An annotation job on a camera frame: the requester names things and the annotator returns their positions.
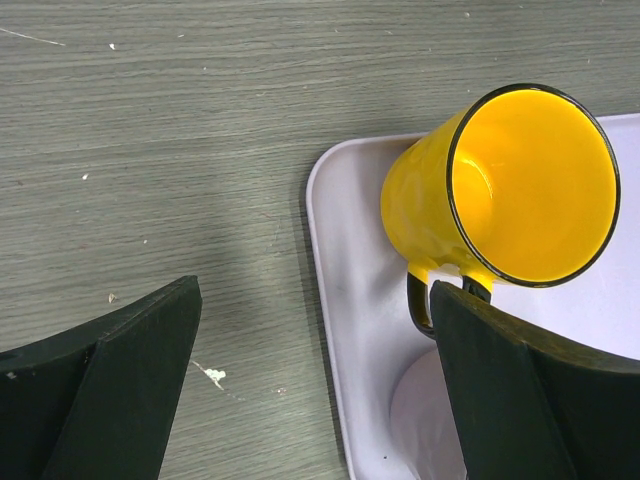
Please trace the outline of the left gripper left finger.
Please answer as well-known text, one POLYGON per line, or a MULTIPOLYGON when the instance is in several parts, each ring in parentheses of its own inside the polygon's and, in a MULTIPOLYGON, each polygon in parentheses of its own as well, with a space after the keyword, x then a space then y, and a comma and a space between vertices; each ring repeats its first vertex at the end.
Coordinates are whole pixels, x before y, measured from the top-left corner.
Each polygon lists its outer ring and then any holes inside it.
POLYGON ((201 311, 183 276, 2 352, 2 478, 158 478, 201 311))

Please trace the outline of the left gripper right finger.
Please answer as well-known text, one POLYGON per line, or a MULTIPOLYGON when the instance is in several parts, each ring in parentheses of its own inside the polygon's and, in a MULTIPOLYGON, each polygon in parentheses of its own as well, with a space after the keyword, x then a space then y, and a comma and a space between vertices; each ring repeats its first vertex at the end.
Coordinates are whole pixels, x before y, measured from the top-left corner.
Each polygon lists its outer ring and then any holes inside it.
POLYGON ((639 363, 552 333, 450 283, 430 292, 472 479, 636 479, 639 363))

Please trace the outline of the yellow glass mug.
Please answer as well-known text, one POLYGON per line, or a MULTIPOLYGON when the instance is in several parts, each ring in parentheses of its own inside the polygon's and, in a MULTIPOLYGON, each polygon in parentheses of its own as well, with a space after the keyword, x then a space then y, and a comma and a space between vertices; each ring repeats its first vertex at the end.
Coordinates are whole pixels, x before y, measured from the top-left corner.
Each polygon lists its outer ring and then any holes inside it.
POLYGON ((621 180, 596 117, 537 83, 497 88, 392 164, 380 214, 407 264, 410 318, 435 336, 429 275, 452 269, 470 294, 495 283, 564 284, 588 270, 618 222, 621 180))

